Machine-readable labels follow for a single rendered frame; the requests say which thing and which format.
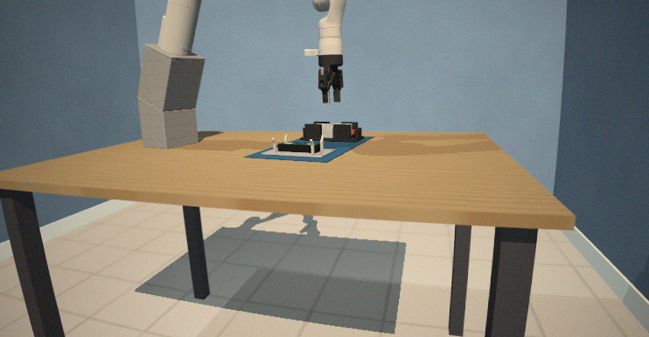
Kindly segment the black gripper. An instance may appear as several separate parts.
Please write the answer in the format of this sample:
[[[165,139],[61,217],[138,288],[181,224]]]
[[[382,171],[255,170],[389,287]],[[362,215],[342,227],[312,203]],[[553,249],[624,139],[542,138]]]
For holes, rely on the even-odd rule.
[[[338,70],[338,67],[335,66],[343,66],[343,55],[319,55],[318,64],[320,67],[324,67],[323,69],[318,69],[318,89],[321,89],[322,91],[323,104],[330,103],[331,86],[333,87],[334,102],[340,102],[340,90],[343,87],[343,74],[342,69]]]

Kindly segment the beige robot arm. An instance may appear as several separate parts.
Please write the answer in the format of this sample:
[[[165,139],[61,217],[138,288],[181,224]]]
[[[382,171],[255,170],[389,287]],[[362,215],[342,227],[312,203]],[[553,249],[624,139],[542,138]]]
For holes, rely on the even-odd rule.
[[[343,55],[341,23],[346,0],[312,0],[312,3],[317,11],[328,11],[328,14],[318,23],[318,49],[305,49],[304,56]],[[168,0],[158,41],[161,50],[191,55],[200,5],[201,0]]]

